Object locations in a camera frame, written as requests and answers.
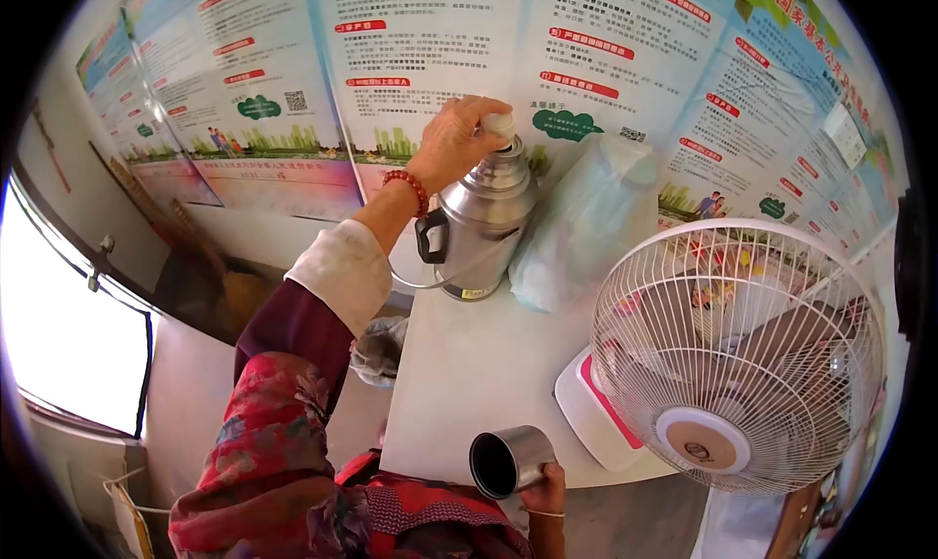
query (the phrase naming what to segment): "window frame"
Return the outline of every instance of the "window frame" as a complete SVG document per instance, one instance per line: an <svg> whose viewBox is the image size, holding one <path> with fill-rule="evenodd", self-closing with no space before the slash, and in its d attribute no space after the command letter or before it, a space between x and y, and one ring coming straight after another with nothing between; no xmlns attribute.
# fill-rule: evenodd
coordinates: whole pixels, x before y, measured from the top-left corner
<svg viewBox="0 0 938 559"><path fill-rule="evenodd" d="M26 219L36 228L37 233L68 266L75 270L76 274L80 275L81 278L85 280L85 284L87 285L88 278L95 272L95 266L92 260L85 256L74 244L65 239L65 237L52 226L48 219L42 216L25 194L24 187L15 172L10 174L6 182L2 183L2 186L6 188L6 202L9 203L11 198L16 201L17 206L25 214ZM84 430L103 436L139 441L143 435L144 419L147 414L147 391L150 386L150 375L153 367L155 338L152 315L154 312L157 312L157 310L142 302L111 277L103 273L98 274L98 281L100 284L98 292L103 292L113 300L116 300L118 303L136 311L144 317L144 332L146 333L147 341L147 363L144 368L144 377L141 381L140 400L137 405L134 434L131 435L123 430L114 429L113 427L108 427L107 425L84 418L74 412L69 412L52 402L41 399L19 386L17 386L17 389L19 390L20 398L25 407L30 412L39 416L61 423L72 429Z"/></svg>

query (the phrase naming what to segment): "bracelet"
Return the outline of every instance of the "bracelet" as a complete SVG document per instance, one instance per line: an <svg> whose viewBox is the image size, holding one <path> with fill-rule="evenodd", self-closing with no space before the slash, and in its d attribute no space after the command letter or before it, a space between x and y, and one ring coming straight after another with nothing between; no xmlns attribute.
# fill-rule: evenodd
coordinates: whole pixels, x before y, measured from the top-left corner
<svg viewBox="0 0 938 559"><path fill-rule="evenodd" d="M528 510L527 508L524 508L524 511L527 512L528 514L539 514L541 516L553 516L554 518L564 518L565 516L567 516L563 512L561 512L560 514L555 514L553 512L540 512L539 510Z"/></svg>
<svg viewBox="0 0 938 559"><path fill-rule="evenodd" d="M427 212L429 211L429 199L427 198L427 190L423 188L420 181L414 178L413 174L407 173L407 171L389 171L384 175L384 182L381 183L381 186L383 187L396 179L404 180L416 191L416 198L417 201L420 202L420 206L417 208L416 215L414 216L418 219L427 216Z"/></svg>

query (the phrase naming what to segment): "poster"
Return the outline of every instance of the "poster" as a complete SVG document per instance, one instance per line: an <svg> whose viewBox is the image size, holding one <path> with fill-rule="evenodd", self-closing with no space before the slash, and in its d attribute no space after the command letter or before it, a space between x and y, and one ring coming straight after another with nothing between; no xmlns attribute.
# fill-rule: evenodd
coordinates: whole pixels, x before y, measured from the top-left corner
<svg viewBox="0 0 938 559"><path fill-rule="evenodd" d="M150 96L123 20L117 12L113 17L114 22L88 44L75 67L92 107L124 163L154 199L217 205L214 193L182 154Z"/></svg>
<svg viewBox="0 0 938 559"><path fill-rule="evenodd" d="M147 79L224 206L327 220L361 201L307 0L125 0Z"/></svg>
<svg viewBox="0 0 938 559"><path fill-rule="evenodd" d="M229 208L345 218L448 98L476 94L514 107L535 175L591 132L652 146L661 228L755 217L853 255L897 213L885 90L831 0L125 0L123 15L180 142L146 154L191 158ZM151 187L192 177L164 168Z"/></svg>
<svg viewBox="0 0 938 559"><path fill-rule="evenodd" d="M857 75L814 0L733 0L664 146L660 225L748 216L801 228L845 256L868 246L896 215L897 190L863 103L871 85Z"/></svg>
<svg viewBox="0 0 938 559"><path fill-rule="evenodd" d="M523 0L319 0L325 56L367 198L453 96L511 101Z"/></svg>

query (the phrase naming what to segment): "green cloud graphic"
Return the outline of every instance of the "green cloud graphic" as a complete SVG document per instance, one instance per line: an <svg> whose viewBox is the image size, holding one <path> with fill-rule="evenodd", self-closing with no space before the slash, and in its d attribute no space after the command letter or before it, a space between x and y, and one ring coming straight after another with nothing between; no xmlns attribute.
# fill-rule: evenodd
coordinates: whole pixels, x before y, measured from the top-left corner
<svg viewBox="0 0 938 559"><path fill-rule="evenodd" d="M567 110L554 113L543 108L533 115L531 123L554 140L580 142L588 133L603 133L602 128L593 125L593 117L589 113L574 115Z"/></svg>
<svg viewBox="0 0 938 559"><path fill-rule="evenodd" d="M257 121L262 117L277 117L280 115L280 106L276 101L268 101L263 95L246 98L237 104L237 111L245 117Z"/></svg>
<svg viewBox="0 0 938 559"><path fill-rule="evenodd" d="M785 216L785 203L771 197L765 197L762 201L759 201L759 209L775 219L781 219Z"/></svg>

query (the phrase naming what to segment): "hand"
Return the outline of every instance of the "hand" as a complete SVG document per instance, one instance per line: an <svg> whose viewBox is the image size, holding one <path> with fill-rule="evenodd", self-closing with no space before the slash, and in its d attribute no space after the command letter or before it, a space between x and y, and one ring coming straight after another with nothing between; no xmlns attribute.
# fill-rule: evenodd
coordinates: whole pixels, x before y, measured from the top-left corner
<svg viewBox="0 0 938 559"><path fill-rule="evenodd" d="M486 154L509 146L493 133L475 133L483 115L510 113L508 103L485 96L468 95L448 100L423 130L423 142L407 163L407 172L420 181L428 195L463 178Z"/></svg>
<svg viewBox="0 0 938 559"><path fill-rule="evenodd" d="M522 492L522 503L528 510L561 514L567 498L567 482L564 468L560 463L548 463L544 466L545 481L530 490Z"/></svg>

